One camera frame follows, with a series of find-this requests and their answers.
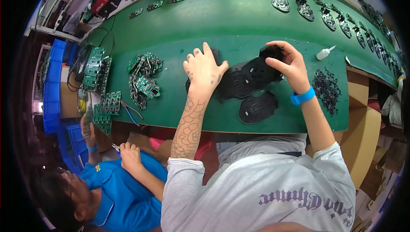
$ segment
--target blue wristband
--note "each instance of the blue wristband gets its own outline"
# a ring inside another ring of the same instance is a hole
[[[87,146],[87,148],[88,148],[88,151],[90,151],[90,152],[95,152],[95,151],[97,151],[97,144],[95,144],[95,147],[94,147],[94,148],[91,148],[91,147],[89,147],[89,146]]]
[[[292,93],[290,99],[292,100],[293,104],[299,106],[302,102],[308,101],[315,96],[315,90],[312,86],[310,86],[309,91],[306,91],[304,94],[295,95],[295,92]]]

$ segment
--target gray t-shirt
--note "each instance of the gray t-shirt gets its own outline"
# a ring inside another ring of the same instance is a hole
[[[231,147],[219,155],[222,165],[205,186],[201,161],[169,158],[162,231],[254,232],[279,221],[350,231],[356,191],[339,145],[316,152],[313,159],[304,146],[272,140]],[[303,155],[279,154],[288,151]]]

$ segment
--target tattoo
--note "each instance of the tattoo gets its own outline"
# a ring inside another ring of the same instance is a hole
[[[192,81],[193,73],[190,73],[189,71],[187,71],[187,74],[188,74],[189,81]]]
[[[171,146],[172,158],[193,158],[201,138],[206,102],[199,103],[187,98],[184,113],[175,132]]]

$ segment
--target white plastic bottle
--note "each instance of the white plastic bottle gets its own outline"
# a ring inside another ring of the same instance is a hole
[[[331,47],[330,49],[321,50],[318,54],[316,54],[316,58],[318,60],[322,60],[322,59],[326,58],[329,55],[329,53],[331,53],[331,50],[333,50],[335,47],[336,47],[336,45]]]

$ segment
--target hand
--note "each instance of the hand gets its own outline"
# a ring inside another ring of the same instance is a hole
[[[139,147],[135,144],[131,145],[129,142],[122,143],[120,145],[120,153],[122,158],[121,167],[134,176],[134,178],[139,174],[141,169],[145,169],[141,163]]]
[[[221,66],[217,66],[207,43],[203,44],[203,50],[204,54],[200,49],[195,48],[193,55],[188,54],[183,65],[191,81],[189,88],[199,93],[208,94],[210,97],[229,65],[228,61],[224,61]]]
[[[290,87],[297,94],[304,94],[309,91],[310,83],[302,54],[285,41],[272,41],[266,45],[277,45],[284,50],[283,61],[266,58],[266,64],[279,70],[284,76],[286,76]]]
[[[81,126],[81,134],[84,138],[88,139],[85,140],[85,143],[89,148],[95,148],[95,132],[94,132],[94,124],[90,123],[89,128],[86,126],[86,118],[85,115],[81,117],[80,126]]]

